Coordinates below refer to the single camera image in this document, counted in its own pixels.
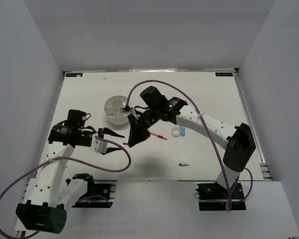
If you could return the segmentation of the right black corner label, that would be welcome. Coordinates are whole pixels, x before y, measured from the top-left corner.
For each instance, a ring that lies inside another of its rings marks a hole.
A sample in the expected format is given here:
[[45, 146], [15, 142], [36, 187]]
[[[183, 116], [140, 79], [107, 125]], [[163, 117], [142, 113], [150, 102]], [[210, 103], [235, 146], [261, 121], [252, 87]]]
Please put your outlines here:
[[233, 77], [233, 73], [229, 72], [216, 72], [216, 77]]

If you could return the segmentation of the left black corner label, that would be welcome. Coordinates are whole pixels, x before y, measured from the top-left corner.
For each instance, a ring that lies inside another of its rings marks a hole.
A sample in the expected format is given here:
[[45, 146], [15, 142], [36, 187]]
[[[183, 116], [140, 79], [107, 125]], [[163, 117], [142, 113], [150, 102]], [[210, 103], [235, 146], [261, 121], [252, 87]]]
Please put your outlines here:
[[82, 77], [83, 73], [66, 73], [65, 77]]

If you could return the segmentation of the white round divided container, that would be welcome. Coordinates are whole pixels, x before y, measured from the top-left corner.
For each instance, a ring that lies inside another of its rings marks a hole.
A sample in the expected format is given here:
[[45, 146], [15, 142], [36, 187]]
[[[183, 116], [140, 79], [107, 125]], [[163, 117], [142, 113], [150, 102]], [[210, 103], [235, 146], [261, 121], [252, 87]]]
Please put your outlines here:
[[127, 97], [117, 95], [112, 96], [104, 104], [104, 112], [107, 120], [114, 125], [125, 125], [129, 122], [130, 113], [122, 113], [121, 107], [126, 106]]

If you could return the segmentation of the black corner label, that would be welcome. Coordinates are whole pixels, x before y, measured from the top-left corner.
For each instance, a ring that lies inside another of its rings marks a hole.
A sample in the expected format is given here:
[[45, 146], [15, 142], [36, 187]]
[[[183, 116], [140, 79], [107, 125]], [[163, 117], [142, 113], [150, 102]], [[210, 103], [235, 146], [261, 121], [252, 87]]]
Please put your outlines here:
[[66, 73], [65, 77], [82, 77], [83, 73]]
[[233, 77], [233, 73], [229, 72], [216, 72], [216, 77]]

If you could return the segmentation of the red ballpoint pen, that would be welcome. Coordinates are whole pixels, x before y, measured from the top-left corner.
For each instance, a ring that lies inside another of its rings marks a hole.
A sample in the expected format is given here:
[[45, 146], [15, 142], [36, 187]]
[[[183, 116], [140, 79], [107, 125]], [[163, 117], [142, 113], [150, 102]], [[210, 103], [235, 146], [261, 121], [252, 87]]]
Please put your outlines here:
[[159, 134], [154, 134], [154, 133], [151, 132], [150, 135], [155, 136], [155, 137], [160, 138], [160, 139], [163, 139], [163, 140], [167, 140], [166, 137], [164, 137], [162, 135], [159, 135]]

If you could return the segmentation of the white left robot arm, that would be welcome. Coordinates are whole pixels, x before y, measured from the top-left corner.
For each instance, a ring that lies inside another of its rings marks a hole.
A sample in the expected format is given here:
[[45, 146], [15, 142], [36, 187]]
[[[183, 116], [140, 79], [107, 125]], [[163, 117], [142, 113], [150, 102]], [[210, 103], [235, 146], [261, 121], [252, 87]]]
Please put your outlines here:
[[85, 126], [91, 115], [80, 110], [69, 110], [67, 119], [54, 125], [48, 137], [45, 165], [36, 176], [36, 184], [25, 203], [19, 203], [16, 215], [30, 231], [59, 234], [62, 232], [67, 212], [78, 201], [96, 197], [94, 178], [87, 173], [75, 174], [67, 179], [66, 189], [59, 193], [68, 158], [76, 146], [105, 155], [117, 151], [107, 147], [102, 139], [108, 134], [118, 134], [109, 128], [93, 129]]

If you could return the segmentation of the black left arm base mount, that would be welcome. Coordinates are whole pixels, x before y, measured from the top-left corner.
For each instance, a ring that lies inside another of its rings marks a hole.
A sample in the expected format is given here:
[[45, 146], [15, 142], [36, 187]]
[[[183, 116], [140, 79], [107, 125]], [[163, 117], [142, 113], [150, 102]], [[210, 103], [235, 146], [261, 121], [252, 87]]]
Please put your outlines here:
[[114, 202], [116, 184], [114, 182], [89, 181], [88, 192], [81, 196], [73, 208], [110, 208]]

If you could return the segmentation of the white tape roll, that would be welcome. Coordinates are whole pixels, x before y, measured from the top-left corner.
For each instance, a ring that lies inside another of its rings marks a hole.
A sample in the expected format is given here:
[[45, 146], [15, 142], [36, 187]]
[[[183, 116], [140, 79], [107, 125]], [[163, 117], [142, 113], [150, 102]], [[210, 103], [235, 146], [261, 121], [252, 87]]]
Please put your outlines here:
[[179, 126], [174, 126], [170, 132], [172, 137], [180, 137], [181, 136], [181, 129]]

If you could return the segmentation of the light blue marker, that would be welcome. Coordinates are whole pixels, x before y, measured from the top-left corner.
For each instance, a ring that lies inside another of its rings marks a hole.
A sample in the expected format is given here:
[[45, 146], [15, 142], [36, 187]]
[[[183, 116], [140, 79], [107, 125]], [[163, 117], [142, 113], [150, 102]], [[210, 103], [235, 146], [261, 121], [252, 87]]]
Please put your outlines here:
[[181, 136], [185, 136], [185, 127], [184, 126], [180, 126], [180, 134], [181, 134]]

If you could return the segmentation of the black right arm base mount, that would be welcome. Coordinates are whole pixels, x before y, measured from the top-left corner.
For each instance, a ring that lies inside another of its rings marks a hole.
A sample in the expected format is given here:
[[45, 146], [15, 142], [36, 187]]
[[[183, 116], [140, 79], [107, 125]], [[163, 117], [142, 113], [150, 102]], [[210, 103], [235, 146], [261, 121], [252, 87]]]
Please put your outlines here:
[[[226, 211], [227, 191], [218, 190], [214, 183], [198, 183], [196, 187], [200, 211]], [[238, 183], [232, 193], [232, 211], [245, 211], [245, 202], [241, 183]]]

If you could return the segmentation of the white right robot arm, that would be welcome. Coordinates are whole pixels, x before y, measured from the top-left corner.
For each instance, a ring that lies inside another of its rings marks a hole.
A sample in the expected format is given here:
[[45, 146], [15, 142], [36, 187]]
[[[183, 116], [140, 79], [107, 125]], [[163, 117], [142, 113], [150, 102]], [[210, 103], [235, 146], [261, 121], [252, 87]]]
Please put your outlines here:
[[213, 144], [223, 148], [225, 153], [221, 159], [221, 172], [210, 195], [214, 198], [228, 198], [233, 193], [236, 179], [256, 149], [251, 128], [245, 123], [235, 126], [198, 113], [185, 100], [177, 97], [168, 100], [154, 86], [143, 90], [140, 97], [148, 108], [138, 117], [128, 116], [129, 147], [147, 140], [150, 137], [149, 128], [160, 120], [211, 137]]

